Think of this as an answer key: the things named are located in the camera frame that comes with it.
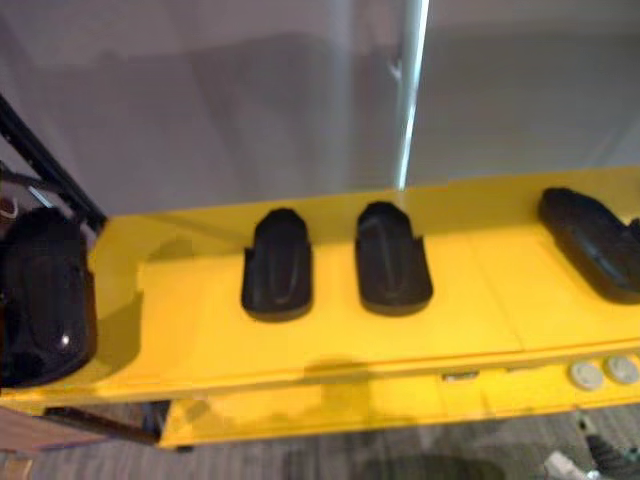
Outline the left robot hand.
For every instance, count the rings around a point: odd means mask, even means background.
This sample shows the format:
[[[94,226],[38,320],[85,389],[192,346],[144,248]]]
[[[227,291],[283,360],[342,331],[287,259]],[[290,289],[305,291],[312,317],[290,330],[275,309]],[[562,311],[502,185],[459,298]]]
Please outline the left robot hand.
[[[20,215],[32,210],[40,203],[31,191],[22,184],[11,183],[4,179],[9,168],[1,163],[1,227],[11,225]]]

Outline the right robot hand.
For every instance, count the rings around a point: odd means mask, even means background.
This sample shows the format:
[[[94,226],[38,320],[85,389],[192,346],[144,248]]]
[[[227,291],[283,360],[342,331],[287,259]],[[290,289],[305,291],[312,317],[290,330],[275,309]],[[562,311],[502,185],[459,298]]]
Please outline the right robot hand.
[[[577,429],[585,440],[593,467],[583,470],[559,451],[552,452],[542,464],[543,479],[638,479],[639,448],[626,451],[606,440],[583,411],[576,411]]]

